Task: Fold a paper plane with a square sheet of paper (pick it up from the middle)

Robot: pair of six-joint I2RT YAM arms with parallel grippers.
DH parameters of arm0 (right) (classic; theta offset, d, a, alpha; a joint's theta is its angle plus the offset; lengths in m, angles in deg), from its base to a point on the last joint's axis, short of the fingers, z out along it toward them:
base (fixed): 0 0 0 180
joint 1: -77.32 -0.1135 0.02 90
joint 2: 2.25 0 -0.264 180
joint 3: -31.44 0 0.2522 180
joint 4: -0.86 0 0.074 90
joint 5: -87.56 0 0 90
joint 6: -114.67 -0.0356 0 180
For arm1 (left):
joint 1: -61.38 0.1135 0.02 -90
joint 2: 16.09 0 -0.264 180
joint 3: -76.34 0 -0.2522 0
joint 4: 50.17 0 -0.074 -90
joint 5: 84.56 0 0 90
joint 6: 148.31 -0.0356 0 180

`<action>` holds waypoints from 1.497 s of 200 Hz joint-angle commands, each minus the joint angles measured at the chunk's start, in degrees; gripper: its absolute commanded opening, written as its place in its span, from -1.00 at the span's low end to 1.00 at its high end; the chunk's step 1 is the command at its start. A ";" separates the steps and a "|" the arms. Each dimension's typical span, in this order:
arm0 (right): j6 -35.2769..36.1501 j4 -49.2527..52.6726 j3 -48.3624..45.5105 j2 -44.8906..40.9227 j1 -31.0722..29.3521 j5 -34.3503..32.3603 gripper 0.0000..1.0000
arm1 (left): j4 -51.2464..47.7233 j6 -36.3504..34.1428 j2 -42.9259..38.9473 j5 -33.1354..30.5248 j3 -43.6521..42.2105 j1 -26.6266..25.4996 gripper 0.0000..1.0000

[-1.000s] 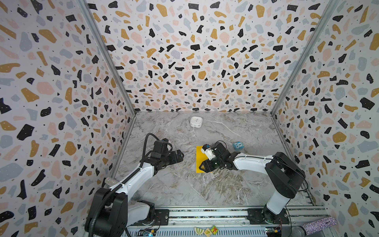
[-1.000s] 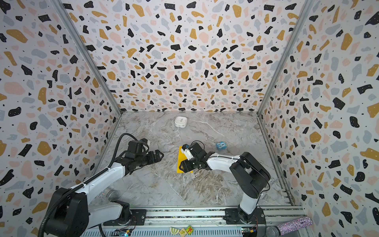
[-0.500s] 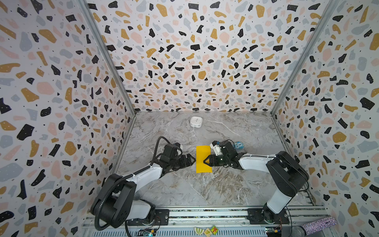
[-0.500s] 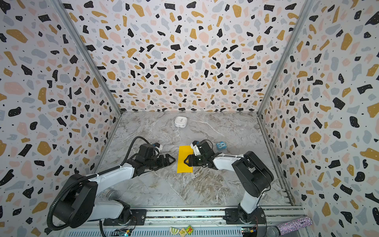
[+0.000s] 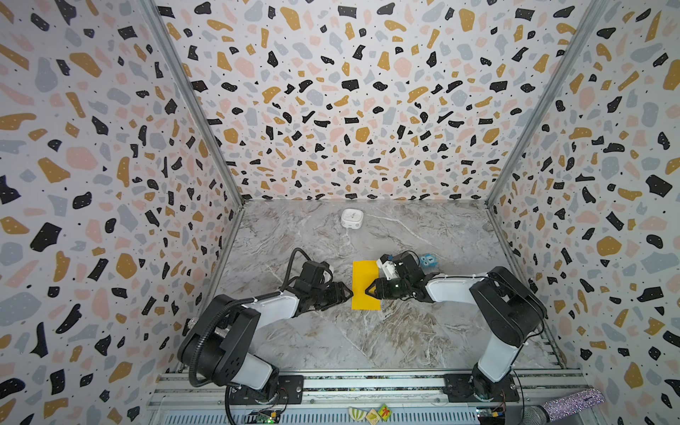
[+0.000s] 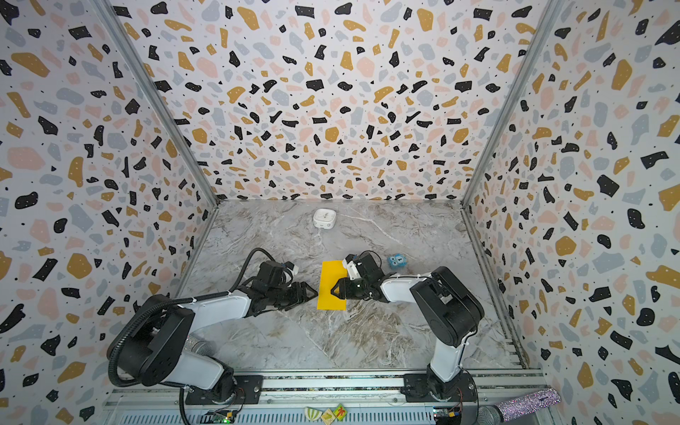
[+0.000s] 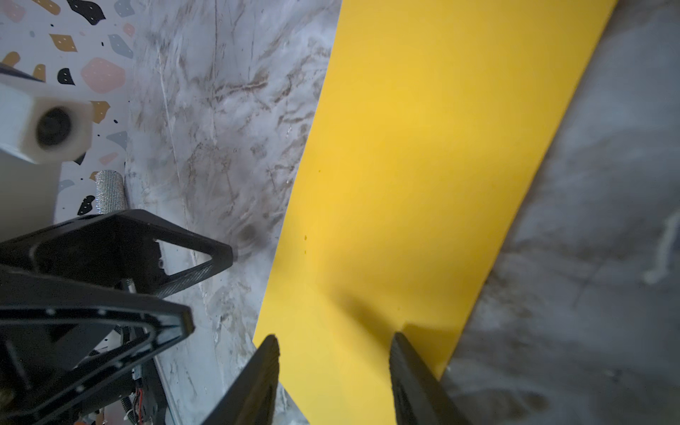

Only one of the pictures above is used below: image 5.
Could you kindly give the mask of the yellow square paper sheet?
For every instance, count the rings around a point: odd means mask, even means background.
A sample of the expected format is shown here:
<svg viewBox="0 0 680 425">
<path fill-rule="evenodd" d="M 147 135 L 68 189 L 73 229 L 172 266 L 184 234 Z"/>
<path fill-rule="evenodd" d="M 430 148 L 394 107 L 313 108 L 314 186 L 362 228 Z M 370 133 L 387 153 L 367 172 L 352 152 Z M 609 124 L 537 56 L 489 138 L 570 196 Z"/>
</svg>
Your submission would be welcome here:
<svg viewBox="0 0 680 425">
<path fill-rule="evenodd" d="M 366 289 L 378 277 L 379 268 L 375 260 L 354 261 L 352 264 L 352 310 L 381 310 L 381 301 L 366 294 Z"/>
</svg>

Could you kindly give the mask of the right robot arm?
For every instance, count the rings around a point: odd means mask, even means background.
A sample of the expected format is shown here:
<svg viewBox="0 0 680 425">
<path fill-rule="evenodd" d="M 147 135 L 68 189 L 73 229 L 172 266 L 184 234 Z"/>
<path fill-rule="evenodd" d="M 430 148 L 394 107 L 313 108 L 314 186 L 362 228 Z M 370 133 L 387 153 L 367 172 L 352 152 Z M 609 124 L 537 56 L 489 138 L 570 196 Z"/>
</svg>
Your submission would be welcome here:
<svg viewBox="0 0 680 425">
<path fill-rule="evenodd" d="M 458 393 L 481 401 L 504 395 L 522 347 L 543 331 L 547 310 L 534 293 L 506 267 L 471 276 L 428 273 L 408 251 L 384 254 L 376 263 L 379 276 L 365 290 L 372 299 L 456 302 L 478 308 L 492 336 Z"/>
</svg>

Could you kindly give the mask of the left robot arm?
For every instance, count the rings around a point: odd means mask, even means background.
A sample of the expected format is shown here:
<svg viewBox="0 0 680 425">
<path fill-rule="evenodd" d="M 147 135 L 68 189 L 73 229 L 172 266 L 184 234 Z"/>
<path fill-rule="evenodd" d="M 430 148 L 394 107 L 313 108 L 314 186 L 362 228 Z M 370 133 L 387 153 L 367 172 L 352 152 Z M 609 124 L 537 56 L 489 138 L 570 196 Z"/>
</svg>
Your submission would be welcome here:
<svg viewBox="0 0 680 425">
<path fill-rule="evenodd" d="M 325 311 L 353 297 L 333 280 L 327 262 L 308 260 L 299 276 L 287 276 L 282 288 L 246 299 L 215 297 L 189 330 L 178 351 L 189 383 L 246 389 L 268 401 L 279 391 L 279 368 L 249 353 L 259 329 L 303 313 Z"/>
</svg>

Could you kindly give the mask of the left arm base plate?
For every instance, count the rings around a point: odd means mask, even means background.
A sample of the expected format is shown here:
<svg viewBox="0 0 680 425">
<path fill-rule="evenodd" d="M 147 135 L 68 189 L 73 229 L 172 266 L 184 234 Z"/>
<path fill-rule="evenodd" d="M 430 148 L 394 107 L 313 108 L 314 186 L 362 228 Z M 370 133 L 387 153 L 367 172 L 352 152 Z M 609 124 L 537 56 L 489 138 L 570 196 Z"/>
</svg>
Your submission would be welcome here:
<svg viewBox="0 0 680 425">
<path fill-rule="evenodd" d="M 277 375 L 260 390 L 245 385 L 231 387 L 228 402 L 232 406 L 300 405 L 304 389 L 304 375 Z"/>
</svg>

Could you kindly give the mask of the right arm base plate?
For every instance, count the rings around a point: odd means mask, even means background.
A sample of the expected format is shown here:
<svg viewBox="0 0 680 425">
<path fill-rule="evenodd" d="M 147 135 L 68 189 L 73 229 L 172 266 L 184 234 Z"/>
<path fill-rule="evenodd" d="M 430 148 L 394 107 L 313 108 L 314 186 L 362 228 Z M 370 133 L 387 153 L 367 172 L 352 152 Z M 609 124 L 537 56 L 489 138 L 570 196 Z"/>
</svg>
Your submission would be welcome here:
<svg viewBox="0 0 680 425">
<path fill-rule="evenodd" d="M 510 374 L 499 382 L 491 382 L 483 374 L 447 374 L 444 375 L 443 393 L 450 403 L 518 402 L 518 387 Z"/>
</svg>

